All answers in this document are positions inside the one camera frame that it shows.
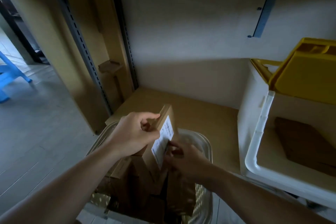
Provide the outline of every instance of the left hand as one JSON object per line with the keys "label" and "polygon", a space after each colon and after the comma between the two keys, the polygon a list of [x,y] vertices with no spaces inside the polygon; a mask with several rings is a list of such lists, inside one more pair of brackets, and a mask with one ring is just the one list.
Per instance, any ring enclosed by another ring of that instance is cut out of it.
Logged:
{"label": "left hand", "polygon": [[131,112],[120,119],[119,124],[104,142],[103,146],[115,152],[120,158],[132,155],[160,137],[158,130],[147,131],[147,119],[157,119],[160,114]]}

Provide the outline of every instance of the hand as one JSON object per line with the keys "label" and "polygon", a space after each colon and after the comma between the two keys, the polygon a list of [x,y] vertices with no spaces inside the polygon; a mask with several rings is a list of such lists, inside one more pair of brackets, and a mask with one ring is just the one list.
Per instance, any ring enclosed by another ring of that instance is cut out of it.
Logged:
{"label": "hand", "polygon": [[170,141],[176,147],[170,155],[165,155],[168,165],[176,168],[183,176],[193,182],[205,185],[212,163],[192,144]]}
{"label": "hand", "polygon": [[147,119],[157,119],[160,114],[151,112],[131,112],[120,119],[119,124],[104,142],[120,158],[132,155],[147,144],[160,137],[157,130],[148,131],[150,124]]}

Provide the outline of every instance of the yellow plastic container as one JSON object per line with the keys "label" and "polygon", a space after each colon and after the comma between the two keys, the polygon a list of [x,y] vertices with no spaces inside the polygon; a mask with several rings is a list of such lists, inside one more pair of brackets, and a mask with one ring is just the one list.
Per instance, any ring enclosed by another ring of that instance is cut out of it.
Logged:
{"label": "yellow plastic container", "polygon": [[[336,41],[303,38],[284,62],[251,62],[270,90],[336,105]],[[265,65],[279,67],[271,73]]]}

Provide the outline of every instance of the blue plastic chair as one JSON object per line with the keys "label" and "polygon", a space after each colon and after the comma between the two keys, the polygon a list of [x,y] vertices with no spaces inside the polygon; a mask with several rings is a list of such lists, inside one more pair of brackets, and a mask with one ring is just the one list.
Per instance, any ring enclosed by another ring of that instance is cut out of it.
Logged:
{"label": "blue plastic chair", "polygon": [[0,103],[3,103],[9,99],[9,97],[1,89],[7,84],[11,83],[18,77],[22,77],[28,83],[32,82],[20,71],[2,52],[0,52],[0,59],[2,59],[6,65],[0,65]]}

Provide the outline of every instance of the tile floor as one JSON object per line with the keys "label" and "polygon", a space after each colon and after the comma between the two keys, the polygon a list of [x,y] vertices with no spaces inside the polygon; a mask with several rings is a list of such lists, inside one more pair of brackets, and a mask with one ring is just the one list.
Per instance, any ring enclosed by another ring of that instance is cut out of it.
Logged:
{"label": "tile floor", "polygon": [[[4,88],[0,105],[0,215],[82,159],[93,135],[51,66],[19,67],[33,82],[18,78]],[[336,211],[322,216],[336,220]],[[83,210],[83,224],[121,224]],[[214,194],[211,224],[244,222]]]}

